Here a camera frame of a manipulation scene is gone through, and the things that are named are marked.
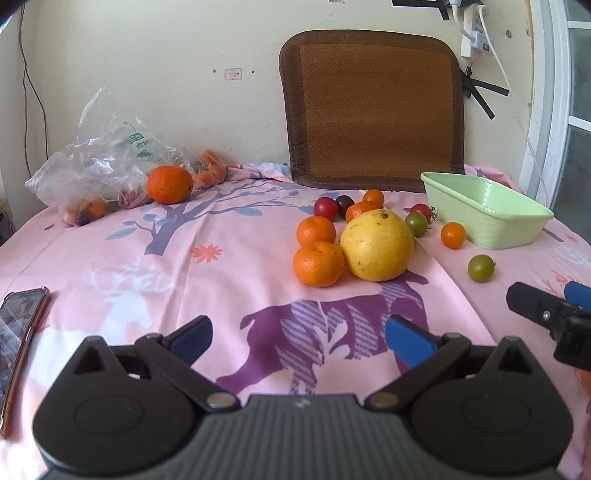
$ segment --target wall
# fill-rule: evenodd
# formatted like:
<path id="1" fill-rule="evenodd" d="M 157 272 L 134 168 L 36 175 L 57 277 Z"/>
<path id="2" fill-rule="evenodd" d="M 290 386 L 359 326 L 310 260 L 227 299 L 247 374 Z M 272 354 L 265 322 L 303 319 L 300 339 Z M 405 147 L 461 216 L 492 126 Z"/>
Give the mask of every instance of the wall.
<path id="1" fill-rule="evenodd" d="M 524 0 L 486 3 L 489 30 L 527 127 L 528 8 Z M 118 112 L 137 115 L 154 132 L 187 147 L 211 147 L 241 163 L 288 161 L 278 55 L 292 35 L 319 28 L 430 35 L 456 54 L 461 39 L 438 10 L 393 8 L 389 0 L 45 1 L 35 59 L 51 149 L 72 141 L 85 103 L 107 86 Z M 242 68 L 243 79 L 225 81 L 228 68 Z M 504 85 L 492 57 L 474 70 L 475 78 Z M 474 100 L 466 102 L 466 161 L 495 166 L 517 179 L 523 133 L 507 98 L 485 90 L 482 95 L 497 117 L 490 121 Z"/>
<path id="2" fill-rule="evenodd" d="M 29 52 L 33 50 L 37 14 L 38 3 L 27 4 L 27 16 L 23 24 L 23 45 Z M 12 16 L 0 33 L 0 197 L 8 201 L 16 228 L 20 228 L 30 217 L 44 208 L 44 205 L 23 186 L 28 180 L 28 173 L 24 157 L 24 65 L 18 48 L 18 21 L 19 12 Z M 34 131 L 31 132 L 28 150 L 31 166 L 35 168 L 39 156 Z M 5 225 L 0 225 L 2 233 L 4 228 Z"/>

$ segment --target pink bedsheet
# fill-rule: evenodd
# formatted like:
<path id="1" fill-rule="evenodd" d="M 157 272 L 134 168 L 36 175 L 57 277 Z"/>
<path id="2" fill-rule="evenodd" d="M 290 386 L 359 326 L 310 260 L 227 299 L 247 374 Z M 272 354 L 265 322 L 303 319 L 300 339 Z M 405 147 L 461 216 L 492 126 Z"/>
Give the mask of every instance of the pink bedsheet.
<path id="1" fill-rule="evenodd" d="M 346 275 L 331 288 L 308 288 L 291 269 L 295 229 L 320 195 L 339 192 L 290 183 L 278 169 L 231 169 L 233 180 L 188 204 L 122 211 L 82 228 L 63 228 L 47 209 L 0 248 L 0 293 L 43 285 L 54 293 L 34 339 L 14 434 L 0 441 L 0 478 L 32 480 L 44 471 L 31 435 L 33 415 L 85 336 L 131 343 L 206 314 L 213 344 L 194 368 L 241 400 L 255 392 L 364 398 L 400 374 L 383 338 L 392 313 L 475 343 L 522 336 L 573 413 L 574 438 L 561 471 L 577 476 L 587 399 L 573 370 L 553 360 L 548 332 L 511 313 L 505 293 L 515 281 L 557 294 L 571 279 L 591 284 L 588 244 L 553 220 L 532 245 L 493 252 L 497 272 L 480 285 L 468 278 L 466 265 L 482 250 L 470 243 L 446 249 L 435 222 L 398 279 L 377 284 Z M 257 179 L 265 176 L 276 180 Z M 405 215 L 424 201 L 423 194 L 387 193 L 385 207 Z"/>

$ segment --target orange cherry tomato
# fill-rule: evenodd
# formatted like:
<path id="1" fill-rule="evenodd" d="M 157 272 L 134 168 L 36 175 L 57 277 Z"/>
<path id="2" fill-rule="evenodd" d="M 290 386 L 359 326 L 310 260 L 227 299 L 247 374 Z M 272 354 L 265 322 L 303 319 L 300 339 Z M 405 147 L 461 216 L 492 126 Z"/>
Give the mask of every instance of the orange cherry tomato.
<path id="1" fill-rule="evenodd" d="M 456 222 L 446 223 L 441 229 L 441 241 L 448 248 L 460 248 L 466 240 L 466 230 Z"/>
<path id="2" fill-rule="evenodd" d="M 366 202 L 373 203 L 378 208 L 384 208 L 384 194 L 379 190 L 368 190 L 367 192 L 365 192 L 363 200 Z"/>

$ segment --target smartphone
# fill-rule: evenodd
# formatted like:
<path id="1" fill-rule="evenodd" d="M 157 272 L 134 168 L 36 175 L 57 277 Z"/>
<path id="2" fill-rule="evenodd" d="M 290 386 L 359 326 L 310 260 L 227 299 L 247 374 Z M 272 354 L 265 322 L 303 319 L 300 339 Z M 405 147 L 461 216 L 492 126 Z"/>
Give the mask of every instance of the smartphone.
<path id="1" fill-rule="evenodd" d="M 47 287 L 9 293 L 0 307 L 0 437 L 10 434 L 10 412 L 27 352 L 51 294 Z"/>

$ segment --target power strip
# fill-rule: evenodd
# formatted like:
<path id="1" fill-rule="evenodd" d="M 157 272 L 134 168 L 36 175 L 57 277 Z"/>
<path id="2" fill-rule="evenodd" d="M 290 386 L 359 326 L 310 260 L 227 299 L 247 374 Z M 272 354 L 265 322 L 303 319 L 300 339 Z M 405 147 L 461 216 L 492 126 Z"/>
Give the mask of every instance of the power strip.
<path id="1" fill-rule="evenodd" d="M 482 53 L 491 54 L 491 46 L 486 40 L 484 28 L 478 15 L 478 5 L 472 4 L 463 9 L 464 30 L 470 32 L 474 40 L 462 37 L 460 55 L 468 62 L 478 61 Z"/>

